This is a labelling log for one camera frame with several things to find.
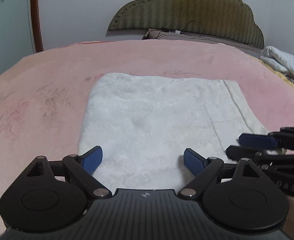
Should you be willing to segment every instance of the pink bedspread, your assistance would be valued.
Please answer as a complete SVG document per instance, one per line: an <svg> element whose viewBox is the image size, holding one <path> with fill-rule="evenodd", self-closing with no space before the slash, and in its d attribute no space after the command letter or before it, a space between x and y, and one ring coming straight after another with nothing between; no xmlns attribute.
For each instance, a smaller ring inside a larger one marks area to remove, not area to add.
<svg viewBox="0 0 294 240"><path fill-rule="evenodd" d="M110 72L236 80L267 129L294 126L294 89L233 47L146 40L52 49L0 76L0 197L35 156L60 160L77 153L88 93Z"/></svg>

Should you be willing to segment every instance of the bed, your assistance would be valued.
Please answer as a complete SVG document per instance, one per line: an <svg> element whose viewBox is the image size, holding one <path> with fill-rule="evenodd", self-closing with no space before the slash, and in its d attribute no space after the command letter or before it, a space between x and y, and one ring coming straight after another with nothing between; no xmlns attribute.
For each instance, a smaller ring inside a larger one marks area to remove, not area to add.
<svg viewBox="0 0 294 240"><path fill-rule="evenodd" d="M235 80L268 130L294 126L294 87L231 46L146 40L52 49L0 76L0 197L35 156L59 160L78 151L88 93L110 72ZM0 217L0 233L4 229Z"/></svg>

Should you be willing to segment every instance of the green upholstered headboard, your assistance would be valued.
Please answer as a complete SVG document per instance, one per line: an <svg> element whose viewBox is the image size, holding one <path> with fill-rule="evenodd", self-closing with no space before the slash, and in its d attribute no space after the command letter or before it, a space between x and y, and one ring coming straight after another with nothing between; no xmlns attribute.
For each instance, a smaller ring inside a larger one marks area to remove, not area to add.
<svg viewBox="0 0 294 240"><path fill-rule="evenodd" d="M264 47L264 37L250 7L242 0L135 0L123 6L108 30L183 29L189 21L201 22L204 34ZM189 24L187 32L199 32Z"/></svg>

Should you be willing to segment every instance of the blue gripper pad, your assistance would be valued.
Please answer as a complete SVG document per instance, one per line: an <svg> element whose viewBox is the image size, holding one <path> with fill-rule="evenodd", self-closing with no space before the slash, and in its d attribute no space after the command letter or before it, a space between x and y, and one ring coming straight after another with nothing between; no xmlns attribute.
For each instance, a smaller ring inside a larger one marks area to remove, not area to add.
<svg viewBox="0 0 294 240"><path fill-rule="evenodd" d="M79 156L80 165L89 174L93 174L103 160L103 150L100 146L95 146L85 154Z"/></svg>
<svg viewBox="0 0 294 240"><path fill-rule="evenodd" d="M184 152L184 164L196 177L208 165L208 161L194 150L187 148Z"/></svg>
<svg viewBox="0 0 294 240"><path fill-rule="evenodd" d="M255 149L272 150L278 147L278 140L272 136L243 133L239 136L240 146Z"/></svg>

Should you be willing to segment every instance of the white logo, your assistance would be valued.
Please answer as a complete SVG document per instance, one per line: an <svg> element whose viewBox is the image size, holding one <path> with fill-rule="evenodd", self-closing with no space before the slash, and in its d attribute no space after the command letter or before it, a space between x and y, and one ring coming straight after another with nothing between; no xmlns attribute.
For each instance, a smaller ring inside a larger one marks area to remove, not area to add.
<svg viewBox="0 0 294 240"><path fill-rule="evenodd" d="M143 193L142 194L142 196L144 197L144 198L148 198L149 196L151 196L148 192L145 192L145 193Z"/></svg>

